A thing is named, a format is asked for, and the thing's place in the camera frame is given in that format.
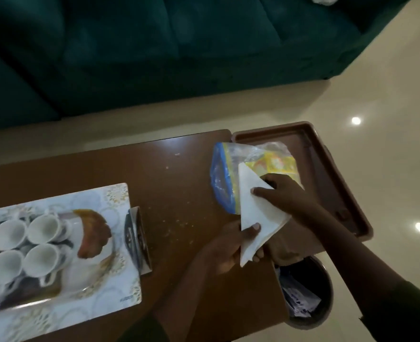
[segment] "clear plastic bag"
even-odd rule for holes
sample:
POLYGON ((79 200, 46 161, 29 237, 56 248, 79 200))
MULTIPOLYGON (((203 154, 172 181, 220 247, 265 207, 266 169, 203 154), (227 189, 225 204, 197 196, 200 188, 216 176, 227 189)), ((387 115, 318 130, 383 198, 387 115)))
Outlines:
POLYGON ((210 169, 211 185, 216 200, 229 213, 240 215, 238 165, 242 162, 258 176, 267 173, 287 174, 300 184, 296 161, 281 142, 257 146, 217 143, 210 169))

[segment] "trash bin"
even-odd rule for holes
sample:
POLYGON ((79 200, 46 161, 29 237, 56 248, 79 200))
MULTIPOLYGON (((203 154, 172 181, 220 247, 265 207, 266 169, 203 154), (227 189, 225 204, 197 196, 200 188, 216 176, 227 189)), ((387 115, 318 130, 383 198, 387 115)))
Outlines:
POLYGON ((310 256, 298 263, 280 266, 279 269, 280 276, 291 274, 295 280, 321 299, 316 309, 310 312, 311 317, 295 317, 291 314, 286 324, 301 330, 321 325, 327 319, 333 304, 332 281, 324 265, 318 258, 310 256))

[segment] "glossy floor tile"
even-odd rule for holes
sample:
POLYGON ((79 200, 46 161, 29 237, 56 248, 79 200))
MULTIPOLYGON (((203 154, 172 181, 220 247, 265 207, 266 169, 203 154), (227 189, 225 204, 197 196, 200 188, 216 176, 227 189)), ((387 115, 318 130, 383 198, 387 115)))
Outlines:
MULTIPOLYGON (((307 120, 370 220, 367 246, 420 287, 420 0, 340 76, 138 106, 0 131, 0 164, 228 128, 307 120)), ((325 253, 335 299, 319 328, 282 324, 247 341, 372 341, 325 253)))

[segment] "white teacup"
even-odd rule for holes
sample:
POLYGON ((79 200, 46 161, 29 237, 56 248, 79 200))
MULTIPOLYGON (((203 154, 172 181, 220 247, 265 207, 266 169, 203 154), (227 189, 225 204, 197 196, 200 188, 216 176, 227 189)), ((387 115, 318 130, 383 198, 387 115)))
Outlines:
POLYGON ((27 224, 15 217, 0 224, 0 251, 20 248, 27 243, 27 224))
POLYGON ((72 249, 67 245, 43 243, 32 248, 23 260, 26 275, 39 279, 41 287, 47 287, 56 279, 58 270, 71 260, 72 249))
POLYGON ((23 253, 11 249, 0 253, 0 295, 12 293, 23 279, 23 253))
POLYGON ((55 212, 46 211, 34 219, 26 232, 32 243, 61 242, 69 237, 70 225, 55 212))

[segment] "wooden table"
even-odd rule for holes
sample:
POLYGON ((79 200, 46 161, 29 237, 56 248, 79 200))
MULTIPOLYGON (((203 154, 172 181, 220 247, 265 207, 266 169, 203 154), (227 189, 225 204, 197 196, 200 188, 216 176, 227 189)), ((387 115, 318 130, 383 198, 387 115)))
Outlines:
MULTIPOLYGON (((234 220, 209 181, 220 130, 0 166, 0 207, 126 182, 140 206, 153 272, 142 276, 142 303, 34 341, 115 341, 172 286, 193 256, 234 220)), ((230 341, 287 319, 268 259, 214 278, 198 306, 189 341, 230 341)))

